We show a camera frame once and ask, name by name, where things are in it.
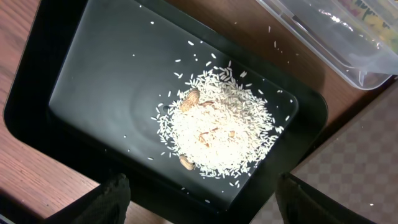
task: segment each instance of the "plastic box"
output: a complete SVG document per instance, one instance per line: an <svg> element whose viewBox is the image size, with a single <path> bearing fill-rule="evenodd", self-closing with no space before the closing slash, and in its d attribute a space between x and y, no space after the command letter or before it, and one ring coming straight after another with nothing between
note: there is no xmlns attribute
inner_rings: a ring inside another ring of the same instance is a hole
<svg viewBox="0 0 398 224"><path fill-rule="evenodd" d="M257 0L348 83L372 90L398 75L393 0Z"/></svg>

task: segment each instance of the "brown wooden surface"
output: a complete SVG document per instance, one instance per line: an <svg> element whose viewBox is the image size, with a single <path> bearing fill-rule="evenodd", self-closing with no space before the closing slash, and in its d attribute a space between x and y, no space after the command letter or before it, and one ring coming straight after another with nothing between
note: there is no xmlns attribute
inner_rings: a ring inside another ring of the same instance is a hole
<svg viewBox="0 0 398 224"><path fill-rule="evenodd" d="M169 2L319 91L329 106L324 136L336 131L387 86L368 92L351 87L255 0ZM39 0L0 0L0 111L4 108L38 4ZM275 40L283 53L274 48ZM45 218L97 185L13 138L1 114L0 194L7 194L37 216ZM132 203L126 223L163 221Z"/></svg>

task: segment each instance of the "rice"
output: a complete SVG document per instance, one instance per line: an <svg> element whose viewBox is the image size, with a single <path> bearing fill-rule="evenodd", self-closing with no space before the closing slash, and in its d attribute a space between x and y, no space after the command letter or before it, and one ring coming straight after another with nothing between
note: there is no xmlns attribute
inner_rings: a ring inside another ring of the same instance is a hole
<svg viewBox="0 0 398 224"><path fill-rule="evenodd" d="M265 99L253 95L248 83L244 86L232 76L232 69L203 71L195 78L191 75L190 87L178 91L179 99L169 105L166 115L159 117L161 142L170 143L171 155L184 155L195 163L200 175L217 179L238 178L247 173L250 163L256 165L265 159L278 136L269 136L275 129L273 117L268 113ZM197 105L182 112L180 105L192 89L200 92Z"/></svg>

